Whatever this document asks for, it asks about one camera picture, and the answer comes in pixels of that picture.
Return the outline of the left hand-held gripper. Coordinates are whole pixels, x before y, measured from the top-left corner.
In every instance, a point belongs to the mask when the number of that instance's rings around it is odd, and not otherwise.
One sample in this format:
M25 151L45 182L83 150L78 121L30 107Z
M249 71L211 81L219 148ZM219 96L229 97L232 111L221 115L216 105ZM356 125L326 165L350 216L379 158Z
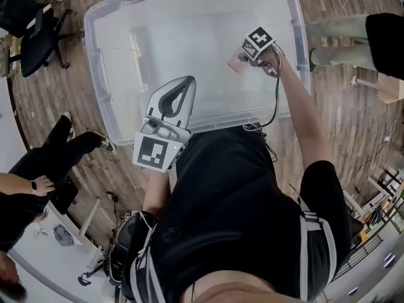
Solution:
M143 126L135 134L133 163L140 167L167 172L179 159L191 138L187 130L193 111L196 79L183 76L152 93ZM161 119L176 119L176 125Z

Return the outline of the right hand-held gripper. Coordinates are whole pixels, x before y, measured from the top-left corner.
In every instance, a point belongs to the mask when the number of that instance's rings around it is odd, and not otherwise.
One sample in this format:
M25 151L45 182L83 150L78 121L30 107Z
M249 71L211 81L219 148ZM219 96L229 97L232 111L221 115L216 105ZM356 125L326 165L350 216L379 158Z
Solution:
M266 51L271 51L275 57L276 65L261 59L261 55ZM275 39L263 27L258 27L245 37L241 51L237 54L237 59L252 67L261 68L266 75L271 77L277 77L280 71L280 53L276 47Z

